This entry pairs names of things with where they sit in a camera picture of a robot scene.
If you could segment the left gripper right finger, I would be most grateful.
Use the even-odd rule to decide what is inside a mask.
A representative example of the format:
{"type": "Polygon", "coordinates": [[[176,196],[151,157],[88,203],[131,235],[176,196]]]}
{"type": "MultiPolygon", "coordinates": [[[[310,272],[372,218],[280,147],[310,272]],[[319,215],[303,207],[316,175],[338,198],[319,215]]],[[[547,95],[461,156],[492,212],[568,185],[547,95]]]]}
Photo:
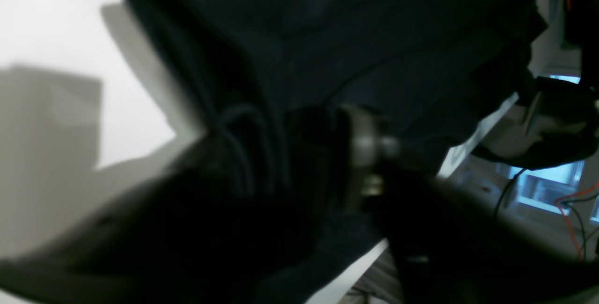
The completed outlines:
{"type": "Polygon", "coordinates": [[[409,166],[410,149],[375,110],[342,105],[347,161],[340,206],[389,240],[409,304],[547,304],[598,289],[598,264],[527,240],[451,183],[409,166]]]}

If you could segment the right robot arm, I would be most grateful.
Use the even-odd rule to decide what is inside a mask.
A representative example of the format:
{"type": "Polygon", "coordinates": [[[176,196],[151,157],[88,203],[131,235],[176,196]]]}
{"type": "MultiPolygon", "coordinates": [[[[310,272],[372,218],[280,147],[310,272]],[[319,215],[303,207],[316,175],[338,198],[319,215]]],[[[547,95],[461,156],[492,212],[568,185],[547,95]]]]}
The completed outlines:
{"type": "Polygon", "coordinates": [[[577,84],[533,80],[472,155],[490,162],[541,170],[587,159],[598,150],[598,0],[571,0],[565,39],[581,48],[577,84]]]}

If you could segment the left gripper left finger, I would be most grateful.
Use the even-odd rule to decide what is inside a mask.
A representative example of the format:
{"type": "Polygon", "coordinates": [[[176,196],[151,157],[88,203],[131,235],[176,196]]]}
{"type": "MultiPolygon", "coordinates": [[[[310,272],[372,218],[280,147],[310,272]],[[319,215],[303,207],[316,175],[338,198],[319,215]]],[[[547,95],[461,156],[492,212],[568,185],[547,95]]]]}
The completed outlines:
{"type": "Polygon", "coordinates": [[[45,304],[245,303],[307,259],[327,208],[328,150],[287,149],[291,185],[241,191],[222,137],[190,148],[61,238],[1,260],[1,289],[45,304]]]}

